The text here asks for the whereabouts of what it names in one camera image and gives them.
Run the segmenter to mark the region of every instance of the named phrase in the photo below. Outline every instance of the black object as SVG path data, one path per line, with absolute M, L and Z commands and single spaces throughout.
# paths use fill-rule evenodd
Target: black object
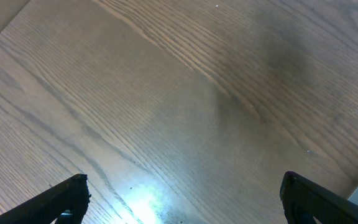
M 87 176 L 77 174 L 0 215 L 0 224 L 80 224 L 91 195 Z
M 358 223 L 358 205 L 295 172 L 285 173 L 280 198 L 289 224 Z

